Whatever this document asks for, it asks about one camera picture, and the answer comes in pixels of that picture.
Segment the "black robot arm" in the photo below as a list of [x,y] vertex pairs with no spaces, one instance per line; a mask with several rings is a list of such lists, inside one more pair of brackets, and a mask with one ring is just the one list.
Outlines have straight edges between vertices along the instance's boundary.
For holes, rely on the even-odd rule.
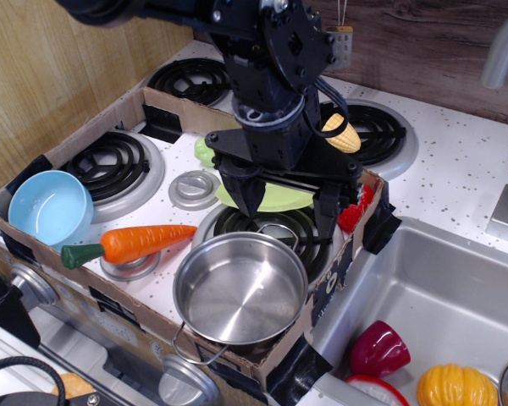
[[237,205],[257,213],[267,184],[313,196],[317,230],[330,238],[341,212],[357,202],[362,165],[329,143],[319,98],[343,118],[344,97],[323,79],[335,61],[334,38],[300,1],[65,1],[86,25],[114,27],[134,17],[187,25],[221,53],[238,129],[214,131],[205,142]]

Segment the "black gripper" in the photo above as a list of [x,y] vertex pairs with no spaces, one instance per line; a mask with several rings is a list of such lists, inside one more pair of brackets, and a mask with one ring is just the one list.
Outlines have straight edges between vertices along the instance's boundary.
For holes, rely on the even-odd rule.
[[262,204],[266,182],[316,186],[313,210],[318,236],[332,238],[343,210],[359,201],[362,164],[318,134],[317,95],[298,96],[272,117],[261,112],[258,120],[251,121],[247,115],[253,112],[235,101],[233,113],[240,127],[205,136],[232,201],[241,213],[253,217]]

